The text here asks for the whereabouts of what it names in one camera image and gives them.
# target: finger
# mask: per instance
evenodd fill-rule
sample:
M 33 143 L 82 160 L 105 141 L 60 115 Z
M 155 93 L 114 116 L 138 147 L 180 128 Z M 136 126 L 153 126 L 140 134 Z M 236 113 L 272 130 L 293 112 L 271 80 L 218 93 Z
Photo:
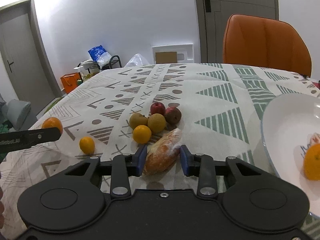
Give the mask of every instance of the finger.
M 3 203 L 0 201 L 0 214 L 2 214 L 4 212 L 4 205 Z
M 3 228 L 4 225 L 4 217 L 3 215 L 0 215 L 0 229 Z

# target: orange bag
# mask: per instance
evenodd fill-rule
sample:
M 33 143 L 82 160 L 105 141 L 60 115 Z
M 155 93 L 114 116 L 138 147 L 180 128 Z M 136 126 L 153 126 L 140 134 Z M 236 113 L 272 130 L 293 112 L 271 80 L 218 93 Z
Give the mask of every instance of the orange bag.
M 68 94 L 78 86 L 77 80 L 81 79 L 81 77 L 79 73 L 72 73 L 72 74 L 64 75 L 60 79 L 63 84 L 65 92 Z

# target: metal bolt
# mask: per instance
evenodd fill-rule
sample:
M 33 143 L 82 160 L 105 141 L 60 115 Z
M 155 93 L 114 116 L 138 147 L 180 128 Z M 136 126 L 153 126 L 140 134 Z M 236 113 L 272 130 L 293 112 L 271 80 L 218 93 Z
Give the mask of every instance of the metal bolt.
M 160 193 L 160 197 L 167 198 L 167 197 L 169 197 L 169 194 L 168 194 L 168 193 L 163 192 L 163 193 Z
M 216 193 L 216 190 L 213 187 L 203 187 L 200 189 L 202 195 L 213 195 Z
M 112 193 L 113 194 L 116 194 L 116 195 L 124 195 L 128 192 L 128 189 L 126 187 L 115 187 L 113 190 L 112 190 Z

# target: blue plastic bag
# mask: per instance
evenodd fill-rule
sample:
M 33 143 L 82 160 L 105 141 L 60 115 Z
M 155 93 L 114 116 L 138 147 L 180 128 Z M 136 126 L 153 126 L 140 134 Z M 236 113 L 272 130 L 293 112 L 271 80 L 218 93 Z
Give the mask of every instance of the blue plastic bag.
M 91 58 L 93 61 L 98 61 L 98 59 L 101 57 L 101 55 L 105 52 L 107 52 L 103 47 L 102 45 L 98 46 L 98 47 L 94 47 L 90 50 L 88 50 Z

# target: red fruit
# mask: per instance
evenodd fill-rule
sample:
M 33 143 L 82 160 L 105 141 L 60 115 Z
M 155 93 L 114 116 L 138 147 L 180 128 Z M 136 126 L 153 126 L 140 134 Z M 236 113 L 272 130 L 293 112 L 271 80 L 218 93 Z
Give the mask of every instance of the red fruit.
M 151 115 L 153 115 L 153 114 L 162 114 L 162 115 L 164 115 L 165 106 L 164 106 L 164 104 L 162 104 L 160 102 L 155 102 L 155 103 L 153 103 L 151 105 L 150 112 L 151 112 Z
M 177 124 L 180 122 L 181 116 L 180 110 L 176 107 L 168 107 L 164 114 L 165 120 L 169 124 Z

